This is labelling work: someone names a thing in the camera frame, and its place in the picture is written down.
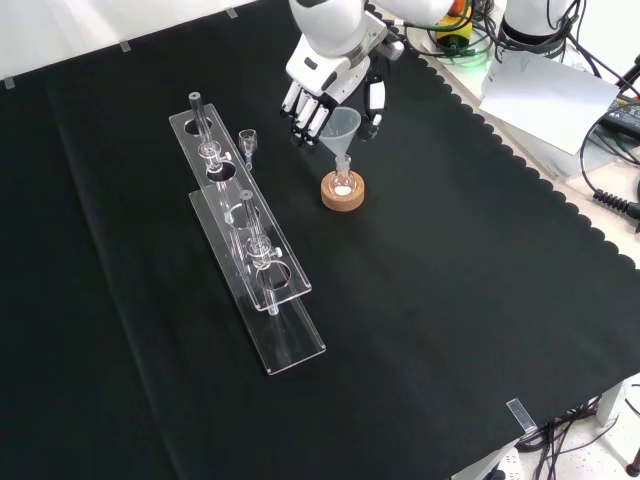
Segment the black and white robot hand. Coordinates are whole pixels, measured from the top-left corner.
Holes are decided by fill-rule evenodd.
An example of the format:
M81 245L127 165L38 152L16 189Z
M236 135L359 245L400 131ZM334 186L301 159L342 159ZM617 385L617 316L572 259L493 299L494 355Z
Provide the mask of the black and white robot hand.
M301 37L286 65L290 87L281 104L281 115L291 119L293 142L314 145L334 110L359 89L364 89L364 112L358 136L373 139L386 107L384 76L378 56L366 56L353 66L346 56L325 57Z

